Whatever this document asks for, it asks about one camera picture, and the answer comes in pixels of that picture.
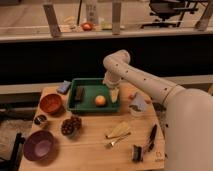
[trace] fork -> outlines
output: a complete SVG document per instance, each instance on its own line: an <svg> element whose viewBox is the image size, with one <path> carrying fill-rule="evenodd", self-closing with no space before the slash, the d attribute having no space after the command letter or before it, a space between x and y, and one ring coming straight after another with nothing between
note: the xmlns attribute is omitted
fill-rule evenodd
<svg viewBox="0 0 213 171"><path fill-rule="evenodd" d="M123 135L123 136L120 136L120 137L117 138L116 140L111 141L111 142L105 144L105 147L106 147L106 148L112 148L112 147L114 147L115 144L116 144L117 142L123 140L124 138L126 138L126 137L129 136L130 134L131 134L131 132L128 132L127 134L125 134L125 135Z"/></svg>

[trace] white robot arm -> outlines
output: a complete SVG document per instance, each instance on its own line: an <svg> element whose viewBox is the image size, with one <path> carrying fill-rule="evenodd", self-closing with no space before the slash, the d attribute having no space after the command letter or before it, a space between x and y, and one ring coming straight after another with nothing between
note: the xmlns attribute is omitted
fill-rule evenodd
<svg viewBox="0 0 213 171"><path fill-rule="evenodd" d="M213 97L131 67L129 62L126 50L105 57L103 82L114 88L123 78L166 108L165 171L212 171Z"/></svg>

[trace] purple bowl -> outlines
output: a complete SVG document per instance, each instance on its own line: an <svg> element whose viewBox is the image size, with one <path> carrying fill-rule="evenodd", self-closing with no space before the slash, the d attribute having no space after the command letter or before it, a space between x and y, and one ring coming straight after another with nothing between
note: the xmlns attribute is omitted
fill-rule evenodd
<svg viewBox="0 0 213 171"><path fill-rule="evenodd" d="M53 144L53 135L49 131L40 130L27 138L23 146L23 154L26 159L37 161L49 154Z"/></svg>

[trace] green tray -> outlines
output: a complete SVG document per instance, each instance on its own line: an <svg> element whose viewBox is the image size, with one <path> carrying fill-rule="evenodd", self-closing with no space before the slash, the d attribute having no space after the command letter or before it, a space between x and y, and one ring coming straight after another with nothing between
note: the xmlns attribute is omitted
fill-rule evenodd
<svg viewBox="0 0 213 171"><path fill-rule="evenodd" d="M112 103L109 89L104 85L102 78L75 78L72 80L67 109L72 113L115 113L119 108L119 98ZM81 102L74 100L77 86L84 87L84 95ZM107 105L97 107L94 99L97 95L105 96Z"/></svg>

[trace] black chair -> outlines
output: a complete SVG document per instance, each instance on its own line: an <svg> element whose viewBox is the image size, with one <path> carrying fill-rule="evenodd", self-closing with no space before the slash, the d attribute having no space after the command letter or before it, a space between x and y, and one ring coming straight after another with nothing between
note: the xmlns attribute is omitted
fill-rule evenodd
<svg viewBox="0 0 213 171"><path fill-rule="evenodd" d="M13 150L9 160L0 157L0 170L4 171L14 171L17 167L17 155L19 151L20 144L24 144L25 138L22 137L21 133L16 134Z"/></svg>
<svg viewBox="0 0 213 171"><path fill-rule="evenodd" d="M146 26L177 27L177 23L166 22L166 20L185 12L194 12L198 10L195 7L186 7L186 0L150 0L149 6L153 11L150 15L158 16L161 20L156 19L153 23L143 24L141 28Z"/></svg>

